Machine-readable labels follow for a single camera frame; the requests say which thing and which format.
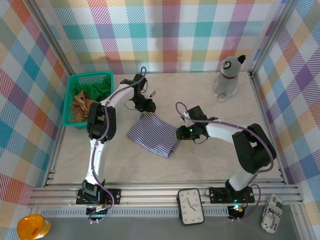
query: teal plastic basket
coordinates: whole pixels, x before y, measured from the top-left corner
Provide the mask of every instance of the teal plastic basket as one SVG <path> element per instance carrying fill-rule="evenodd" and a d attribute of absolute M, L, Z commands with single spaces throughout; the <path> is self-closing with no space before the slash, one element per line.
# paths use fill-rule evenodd
<path fill-rule="evenodd" d="M 114 74 L 112 71 L 97 71 L 82 74 L 75 74 L 68 78 L 65 91 L 65 99 L 63 105 L 62 123 L 65 126 L 72 126 L 77 129 L 83 129 L 87 127 L 87 122 L 73 122 L 74 111 L 72 109 L 72 103 L 75 101 L 75 96 L 71 92 L 72 85 L 84 85 L 84 84 L 100 84 L 103 82 L 106 76 L 110 76 L 111 93 L 114 92 Z"/>

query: orange lid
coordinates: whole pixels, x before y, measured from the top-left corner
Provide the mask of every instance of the orange lid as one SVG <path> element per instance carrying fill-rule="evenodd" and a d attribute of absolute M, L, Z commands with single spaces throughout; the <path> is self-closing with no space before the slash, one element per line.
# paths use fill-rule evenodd
<path fill-rule="evenodd" d="M 38 214 L 32 214 L 22 218 L 16 227 L 20 240 L 35 239 L 45 223 L 45 218 Z"/>

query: clock face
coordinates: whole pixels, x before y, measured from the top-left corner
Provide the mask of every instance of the clock face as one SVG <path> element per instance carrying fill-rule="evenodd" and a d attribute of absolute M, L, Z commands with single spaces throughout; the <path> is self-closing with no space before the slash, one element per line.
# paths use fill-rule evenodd
<path fill-rule="evenodd" d="M 183 189 L 178 193 L 182 222 L 185 225 L 200 224 L 205 221 L 200 193 L 197 188 Z"/>

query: gray floor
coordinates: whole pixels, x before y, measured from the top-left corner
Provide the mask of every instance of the gray floor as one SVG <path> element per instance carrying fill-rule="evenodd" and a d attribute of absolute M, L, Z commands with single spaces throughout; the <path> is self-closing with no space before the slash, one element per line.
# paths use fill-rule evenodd
<path fill-rule="evenodd" d="M 285 206 L 276 233 L 264 232 L 261 216 L 264 207 L 241 222 L 226 217 L 207 217 L 195 226 L 182 226 L 175 218 L 112 217 L 100 224 L 85 218 L 48 218 L 52 223 L 45 240 L 299 240 L 289 206 Z"/>

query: striped cloth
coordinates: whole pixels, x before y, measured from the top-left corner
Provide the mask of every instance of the striped cloth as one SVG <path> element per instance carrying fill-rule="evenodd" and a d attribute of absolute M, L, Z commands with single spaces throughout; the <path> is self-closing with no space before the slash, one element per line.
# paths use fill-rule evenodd
<path fill-rule="evenodd" d="M 169 158 L 180 143 L 176 138 L 177 129 L 148 112 L 140 114 L 140 119 L 127 135 L 151 152 Z"/>

